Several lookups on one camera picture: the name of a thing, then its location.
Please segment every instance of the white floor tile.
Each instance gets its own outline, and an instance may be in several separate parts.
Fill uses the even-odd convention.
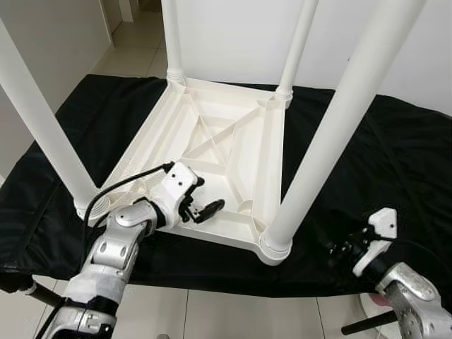
[[[167,51],[166,49],[158,49],[146,76],[156,76],[158,78],[165,79],[167,77],[167,68]]]
[[[96,73],[145,76],[156,51],[156,48],[116,47]]]
[[[65,280],[58,280],[56,282],[55,288],[54,288],[54,292],[58,293],[59,295],[62,295],[64,290],[66,289],[66,286],[68,285],[68,281]]]
[[[121,23],[113,33],[115,46],[157,48],[163,37],[161,13],[141,12],[133,23]]]
[[[374,329],[347,336],[340,332],[341,327],[366,318],[357,295],[317,299],[325,339],[375,339],[377,332]]]
[[[187,290],[128,285],[121,306],[114,339],[150,338],[168,334],[182,339]]]
[[[56,280],[37,276],[36,281],[53,289]],[[21,293],[0,291],[0,329],[2,338],[33,339],[45,304]]]
[[[189,292],[184,339],[323,339],[316,298]]]

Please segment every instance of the black fabric cover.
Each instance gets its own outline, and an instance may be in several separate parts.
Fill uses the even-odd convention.
[[[59,123],[98,186],[165,86],[156,78],[87,76],[61,106]],[[285,116],[283,194],[332,95],[332,90],[294,88]],[[270,267],[248,251],[157,232],[141,245],[131,282],[266,297],[372,291],[370,284],[328,267],[314,230],[344,237],[384,206],[397,209],[401,239],[427,246],[450,267],[451,134],[449,117],[379,95],[295,235],[286,261]],[[0,190],[0,270],[68,279],[77,274],[80,255],[81,221],[73,200],[34,143]],[[394,244],[386,258],[411,265],[450,302],[451,281],[428,255]]]

